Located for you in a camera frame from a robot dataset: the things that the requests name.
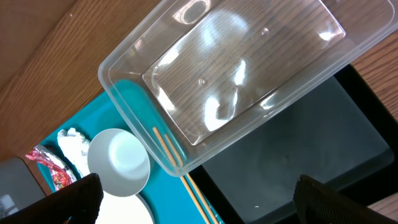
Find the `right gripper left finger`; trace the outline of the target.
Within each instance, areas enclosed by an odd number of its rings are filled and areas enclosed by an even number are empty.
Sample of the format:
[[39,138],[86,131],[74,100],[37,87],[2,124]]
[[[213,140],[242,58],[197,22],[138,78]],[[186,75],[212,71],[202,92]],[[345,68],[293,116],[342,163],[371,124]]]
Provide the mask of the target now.
[[92,173],[1,220],[16,223],[95,223],[104,193]]

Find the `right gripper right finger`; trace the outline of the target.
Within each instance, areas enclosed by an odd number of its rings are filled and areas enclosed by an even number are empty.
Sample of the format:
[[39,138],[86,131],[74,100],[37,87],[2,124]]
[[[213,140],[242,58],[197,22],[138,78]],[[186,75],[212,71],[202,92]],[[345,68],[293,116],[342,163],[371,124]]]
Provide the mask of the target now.
[[397,224],[307,175],[298,179],[293,201],[304,224]]

